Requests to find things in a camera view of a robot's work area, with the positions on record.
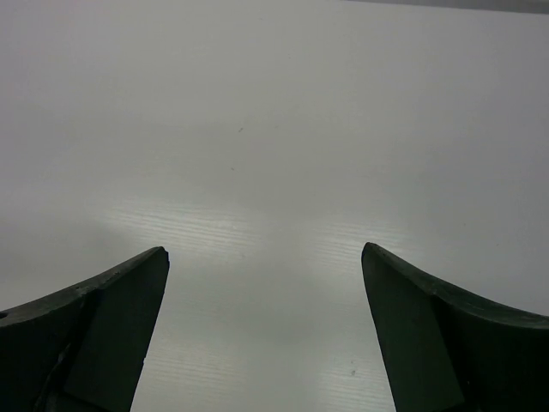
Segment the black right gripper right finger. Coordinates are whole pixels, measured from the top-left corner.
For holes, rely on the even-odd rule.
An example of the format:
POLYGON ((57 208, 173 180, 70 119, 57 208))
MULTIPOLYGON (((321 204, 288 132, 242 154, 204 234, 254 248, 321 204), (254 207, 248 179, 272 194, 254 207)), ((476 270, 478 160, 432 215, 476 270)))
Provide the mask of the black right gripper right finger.
POLYGON ((380 245, 361 263, 398 411, 546 411, 548 318, 425 273, 380 245))

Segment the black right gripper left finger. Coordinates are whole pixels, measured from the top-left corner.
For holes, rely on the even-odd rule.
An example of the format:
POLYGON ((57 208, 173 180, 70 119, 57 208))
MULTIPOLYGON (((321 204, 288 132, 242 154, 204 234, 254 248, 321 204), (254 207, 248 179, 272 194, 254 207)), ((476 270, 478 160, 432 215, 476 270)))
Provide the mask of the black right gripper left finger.
POLYGON ((130 410, 168 272, 158 246, 3 310, 1 409, 130 410))

